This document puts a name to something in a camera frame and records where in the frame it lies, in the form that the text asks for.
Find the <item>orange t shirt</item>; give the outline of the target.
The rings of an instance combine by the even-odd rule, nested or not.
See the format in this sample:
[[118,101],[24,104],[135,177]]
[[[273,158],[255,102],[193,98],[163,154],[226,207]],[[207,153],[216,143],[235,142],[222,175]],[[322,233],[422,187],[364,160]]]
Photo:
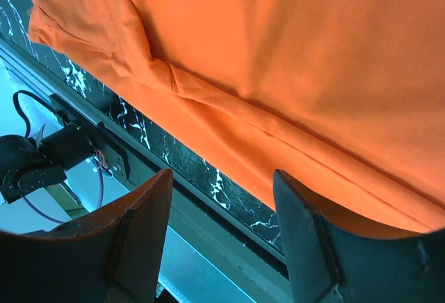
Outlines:
[[32,0],[66,55],[268,206],[277,169],[339,226],[444,227],[444,0]]

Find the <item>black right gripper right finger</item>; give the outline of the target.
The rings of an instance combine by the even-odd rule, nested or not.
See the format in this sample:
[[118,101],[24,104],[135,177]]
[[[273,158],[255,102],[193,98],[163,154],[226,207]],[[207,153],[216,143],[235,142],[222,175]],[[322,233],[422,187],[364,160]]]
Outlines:
[[273,194],[295,302],[444,301],[444,230],[370,220],[283,170]]

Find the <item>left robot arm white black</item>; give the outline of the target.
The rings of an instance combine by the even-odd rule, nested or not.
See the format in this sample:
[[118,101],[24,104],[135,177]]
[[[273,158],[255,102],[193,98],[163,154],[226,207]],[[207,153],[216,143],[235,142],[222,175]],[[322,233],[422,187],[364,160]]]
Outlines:
[[[40,129],[31,137],[31,121],[20,106],[19,96],[25,95],[55,115],[63,128],[43,137]],[[66,180],[66,172],[93,155],[88,130],[78,120],[68,103],[52,94],[45,100],[28,90],[18,90],[12,97],[15,112],[25,123],[24,135],[1,137],[1,195],[6,203],[26,196],[39,188]]]

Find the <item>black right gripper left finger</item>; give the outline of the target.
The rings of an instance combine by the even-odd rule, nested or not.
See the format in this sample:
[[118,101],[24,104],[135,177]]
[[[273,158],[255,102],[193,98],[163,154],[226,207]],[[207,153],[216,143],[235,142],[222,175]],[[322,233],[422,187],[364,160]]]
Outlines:
[[153,302],[172,203],[161,170],[51,231],[1,233],[2,302]]

